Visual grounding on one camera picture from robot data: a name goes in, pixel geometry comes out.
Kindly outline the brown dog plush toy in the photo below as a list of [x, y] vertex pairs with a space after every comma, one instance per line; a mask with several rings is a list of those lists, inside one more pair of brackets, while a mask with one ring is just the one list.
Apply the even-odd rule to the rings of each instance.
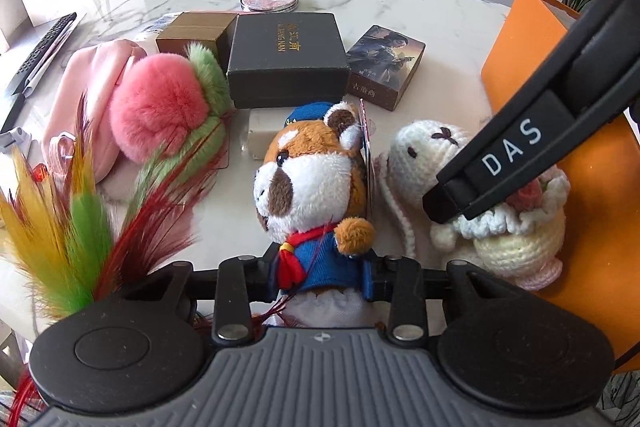
[[357, 109], [317, 102], [293, 110], [254, 178], [262, 228], [278, 246], [278, 303], [260, 321], [304, 329], [372, 327], [362, 258], [373, 246]]

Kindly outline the white crochet bunny doll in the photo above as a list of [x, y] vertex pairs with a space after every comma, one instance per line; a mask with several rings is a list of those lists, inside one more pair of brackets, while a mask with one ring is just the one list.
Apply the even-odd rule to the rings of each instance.
[[[418, 257], [410, 212], [422, 206], [422, 196], [437, 184], [436, 174], [470, 141], [460, 127], [417, 120], [398, 130], [375, 159], [380, 194], [400, 231], [405, 256]], [[526, 291], [540, 291], [563, 269], [556, 255], [565, 237], [568, 194], [566, 173], [553, 166], [476, 218], [432, 223], [432, 245], [447, 260], [468, 258]]]

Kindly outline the pink fluffy peach plush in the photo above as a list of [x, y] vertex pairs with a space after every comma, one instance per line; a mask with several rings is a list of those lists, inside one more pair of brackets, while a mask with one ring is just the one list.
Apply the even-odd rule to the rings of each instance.
[[153, 54], [126, 72], [112, 98], [111, 125], [122, 153], [138, 165], [158, 154], [171, 168], [189, 155], [200, 169], [221, 152], [231, 111], [215, 54], [190, 42], [185, 56]]

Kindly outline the colourful feather toy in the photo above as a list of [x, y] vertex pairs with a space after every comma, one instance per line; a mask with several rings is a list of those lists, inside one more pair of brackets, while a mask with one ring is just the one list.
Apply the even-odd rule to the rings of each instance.
[[80, 102], [73, 153], [63, 179], [38, 174], [14, 152], [15, 191], [1, 196], [1, 220], [12, 254], [26, 273], [41, 311], [60, 321], [125, 286], [190, 246], [191, 212], [214, 184], [224, 146], [223, 122], [166, 157], [157, 147], [137, 175], [124, 221], [113, 230], [96, 188], [92, 129]]

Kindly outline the dark illustrated card box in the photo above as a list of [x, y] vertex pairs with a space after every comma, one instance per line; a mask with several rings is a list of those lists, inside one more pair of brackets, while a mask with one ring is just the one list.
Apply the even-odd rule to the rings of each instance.
[[350, 69], [347, 93], [393, 112], [424, 50], [419, 40], [372, 25], [346, 53]]

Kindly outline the black gift box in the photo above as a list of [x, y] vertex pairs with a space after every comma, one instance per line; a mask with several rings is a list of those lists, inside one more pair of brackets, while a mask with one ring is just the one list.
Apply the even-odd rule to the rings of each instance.
[[236, 20], [227, 69], [236, 108], [336, 103], [348, 77], [333, 14], [243, 14]]

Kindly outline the pink leather wallet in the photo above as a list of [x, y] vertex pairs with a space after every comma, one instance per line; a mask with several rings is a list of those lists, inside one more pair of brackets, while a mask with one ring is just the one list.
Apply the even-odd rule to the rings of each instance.
[[112, 95], [126, 72], [143, 57], [145, 50], [126, 39], [88, 46], [70, 57], [41, 143], [44, 163], [55, 181], [63, 180], [73, 154], [80, 102], [86, 103], [84, 116], [96, 181], [110, 173], [120, 154], [111, 127]]

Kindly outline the brown cardboard gift box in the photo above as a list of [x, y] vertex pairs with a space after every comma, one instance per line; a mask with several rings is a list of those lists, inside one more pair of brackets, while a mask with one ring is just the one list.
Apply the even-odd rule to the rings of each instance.
[[157, 49], [186, 56], [188, 44], [199, 42], [223, 63], [229, 57], [237, 17], [232, 12], [182, 12], [157, 35]]

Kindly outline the red small object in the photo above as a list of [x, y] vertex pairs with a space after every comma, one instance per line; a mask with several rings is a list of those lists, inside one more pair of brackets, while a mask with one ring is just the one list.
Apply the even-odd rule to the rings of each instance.
[[41, 183], [50, 176], [49, 169], [42, 162], [32, 167], [32, 181]]

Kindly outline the orange storage box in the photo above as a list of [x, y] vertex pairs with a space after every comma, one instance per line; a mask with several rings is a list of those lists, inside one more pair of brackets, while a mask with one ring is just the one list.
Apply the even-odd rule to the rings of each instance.
[[[556, 0], [513, 0], [480, 78], [494, 112], [506, 105], [578, 17]], [[621, 358], [639, 341], [639, 143], [625, 116], [560, 164], [564, 207], [560, 277], [540, 297], [597, 325]]]

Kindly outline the white paper sheets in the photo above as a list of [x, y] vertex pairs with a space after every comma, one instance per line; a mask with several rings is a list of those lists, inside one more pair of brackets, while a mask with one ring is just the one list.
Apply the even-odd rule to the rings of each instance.
[[32, 96], [44, 73], [61, 51], [62, 46], [75, 31], [77, 26], [82, 22], [83, 15], [76, 12], [61, 17], [42, 38], [38, 46], [44, 46], [38, 62], [34, 65], [25, 80], [25, 86], [22, 95], [25, 98]]

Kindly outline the black remote control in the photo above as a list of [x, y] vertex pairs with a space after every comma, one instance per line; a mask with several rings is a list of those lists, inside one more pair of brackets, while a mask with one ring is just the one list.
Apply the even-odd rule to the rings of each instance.
[[29, 72], [32, 70], [34, 65], [38, 62], [39, 57], [40, 57], [40, 55], [41, 55], [41, 53], [43, 52], [43, 49], [44, 49], [44, 46], [38, 46], [38, 43], [32, 49], [32, 52], [29, 53], [29, 56], [25, 58], [25, 61], [20, 66], [20, 68], [17, 69], [17, 72], [14, 74], [12, 80], [9, 82], [8, 87], [6, 87], [6, 91], [4, 91], [4, 94], [6, 96], [11, 96], [11, 95], [14, 95], [14, 94], [17, 94], [17, 93], [22, 93], [22, 90], [23, 90], [23, 88], [25, 86], [26, 77], [28, 76]]

